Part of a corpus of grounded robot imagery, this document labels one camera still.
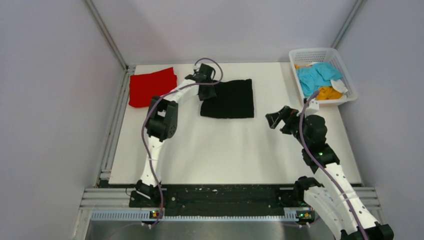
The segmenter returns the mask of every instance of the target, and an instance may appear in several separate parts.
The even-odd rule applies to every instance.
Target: white wall
[[[339,52],[359,92],[340,107],[362,179],[396,239],[422,239],[424,2],[368,1]]]
[[[123,71],[81,0],[2,1],[0,49],[0,239],[68,239]]]
[[[330,47],[355,0],[94,0],[128,64],[288,61]]]

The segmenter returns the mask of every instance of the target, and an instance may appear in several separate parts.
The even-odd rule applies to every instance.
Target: turquoise towel
[[[331,79],[337,80],[343,77],[339,70],[328,62],[301,67],[296,69],[296,73],[305,97],[311,96],[320,87],[331,86]]]

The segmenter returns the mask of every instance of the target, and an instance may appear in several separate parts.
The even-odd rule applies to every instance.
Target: laundry basket
[[[302,91],[301,83],[299,81],[298,74],[296,73],[295,64],[297,65],[307,65],[311,62],[327,62],[337,68],[340,73],[343,75],[341,80],[343,81],[346,88],[349,90],[345,95],[347,97],[341,99],[332,99],[332,100],[318,100],[320,106],[337,106],[349,101],[356,100],[358,98],[358,93],[353,86],[351,76],[346,69],[345,64],[342,61],[342,58],[337,52],[336,49],[330,47],[317,47],[317,48],[301,48],[291,50],[288,53],[290,58],[291,68],[293,69],[294,77],[296,78],[297,89],[300,95],[300,101],[303,103],[305,95]]]

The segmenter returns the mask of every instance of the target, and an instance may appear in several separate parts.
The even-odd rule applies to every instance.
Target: folded black cloth
[[[201,116],[216,119],[254,117],[252,79],[220,82],[214,88],[216,97],[203,101]]]

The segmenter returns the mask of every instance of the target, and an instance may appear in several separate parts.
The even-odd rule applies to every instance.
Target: red cloth
[[[164,95],[176,87],[177,76],[173,67],[132,75],[129,79],[129,105],[134,108],[148,107],[153,96]]]

